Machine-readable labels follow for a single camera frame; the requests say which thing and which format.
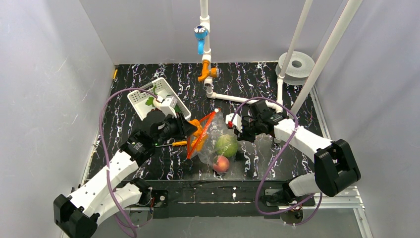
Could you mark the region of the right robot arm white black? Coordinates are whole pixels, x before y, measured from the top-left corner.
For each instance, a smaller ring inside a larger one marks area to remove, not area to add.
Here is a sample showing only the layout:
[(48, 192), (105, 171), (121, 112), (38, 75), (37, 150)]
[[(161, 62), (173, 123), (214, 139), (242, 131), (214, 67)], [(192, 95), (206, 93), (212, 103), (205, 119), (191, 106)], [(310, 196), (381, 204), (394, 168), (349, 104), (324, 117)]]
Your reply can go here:
[(249, 116), (241, 117), (237, 113), (226, 116), (226, 124), (234, 128), (239, 141), (254, 142), (257, 135), (268, 134), (298, 149), (314, 163), (312, 173), (296, 176), (283, 184), (283, 193), (287, 198), (318, 192), (334, 197), (361, 179), (347, 141), (332, 141), (318, 136), (285, 114), (274, 112), (263, 99), (250, 104), (249, 109)]

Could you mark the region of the fake orange ginger root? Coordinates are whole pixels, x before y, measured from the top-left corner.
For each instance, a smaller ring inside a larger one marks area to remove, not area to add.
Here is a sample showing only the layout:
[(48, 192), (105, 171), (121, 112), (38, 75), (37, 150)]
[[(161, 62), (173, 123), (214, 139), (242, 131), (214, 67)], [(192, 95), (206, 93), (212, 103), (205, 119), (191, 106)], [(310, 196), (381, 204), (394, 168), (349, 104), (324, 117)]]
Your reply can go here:
[(192, 141), (191, 146), (194, 147), (196, 145), (196, 149), (200, 151), (206, 139), (208, 138), (208, 135), (206, 132), (204, 132), (204, 129), (199, 120), (194, 119), (191, 120), (190, 123), (197, 127), (197, 130), (193, 133), (195, 139)]

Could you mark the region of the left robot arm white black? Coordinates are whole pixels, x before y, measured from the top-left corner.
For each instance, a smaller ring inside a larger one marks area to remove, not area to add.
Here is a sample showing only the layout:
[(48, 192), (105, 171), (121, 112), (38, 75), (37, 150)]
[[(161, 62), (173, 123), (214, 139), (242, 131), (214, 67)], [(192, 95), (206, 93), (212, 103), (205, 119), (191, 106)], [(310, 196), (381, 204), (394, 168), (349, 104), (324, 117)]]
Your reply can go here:
[(148, 112), (108, 165), (68, 196), (61, 194), (54, 200), (55, 224), (70, 238), (90, 238), (104, 220), (122, 209), (149, 205), (153, 188), (145, 180), (135, 178), (120, 189), (116, 186), (151, 158), (159, 145), (186, 139), (197, 129), (181, 113)]

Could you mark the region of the clear zip top bag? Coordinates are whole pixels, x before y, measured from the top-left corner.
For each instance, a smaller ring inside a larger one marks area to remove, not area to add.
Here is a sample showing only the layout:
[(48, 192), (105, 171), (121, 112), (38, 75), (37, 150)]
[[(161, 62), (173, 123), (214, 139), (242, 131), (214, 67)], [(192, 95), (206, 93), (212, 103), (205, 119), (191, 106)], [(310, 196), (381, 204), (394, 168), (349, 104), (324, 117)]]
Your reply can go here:
[[(208, 138), (206, 139), (204, 145), (202, 146), (202, 149), (198, 151), (196, 149), (196, 145), (194, 147), (191, 146), (192, 141), (195, 139), (194, 136), (193, 135), (189, 136), (187, 138), (188, 144), (187, 144), (186, 157), (187, 159), (193, 159), (194, 157), (197, 157), (202, 163), (207, 164), (212, 168), (213, 160), (216, 156), (218, 156), (214, 148), (217, 140), (224, 134), (232, 135), (236, 138), (236, 140), (237, 140), (237, 136), (234, 134), (234, 131), (232, 129), (227, 128), (227, 125), (225, 123), (225, 117), (223, 116), (222, 111), (218, 108), (214, 109), (213, 112), (199, 119), (199, 122), (201, 123), (204, 129), (204, 132), (207, 133)], [(229, 162), (232, 162), (233, 160), (235, 160), (236, 154), (232, 157), (227, 157)]]

